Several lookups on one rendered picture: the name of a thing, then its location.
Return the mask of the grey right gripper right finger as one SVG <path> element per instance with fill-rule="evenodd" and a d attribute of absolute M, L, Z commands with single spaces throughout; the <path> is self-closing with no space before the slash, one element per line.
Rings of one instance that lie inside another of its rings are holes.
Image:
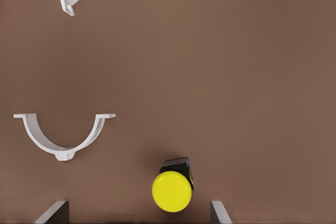
<path fill-rule="evenodd" d="M 233 223 L 223 203 L 219 200 L 210 202 L 210 223 Z"/>

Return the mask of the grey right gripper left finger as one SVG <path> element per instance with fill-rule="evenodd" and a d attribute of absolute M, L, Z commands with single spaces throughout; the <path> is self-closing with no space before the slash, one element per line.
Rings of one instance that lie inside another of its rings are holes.
<path fill-rule="evenodd" d="M 35 223 L 69 223 L 69 202 L 56 201 Z"/>

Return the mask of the yellow button on black base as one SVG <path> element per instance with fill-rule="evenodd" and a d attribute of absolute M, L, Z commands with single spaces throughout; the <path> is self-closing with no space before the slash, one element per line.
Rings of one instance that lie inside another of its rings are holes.
<path fill-rule="evenodd" d="M 152 184 L 152 196 L 159 208 L 179 212 L 190 203 L 194 179 L 188 157 L 166 160 Z"/>

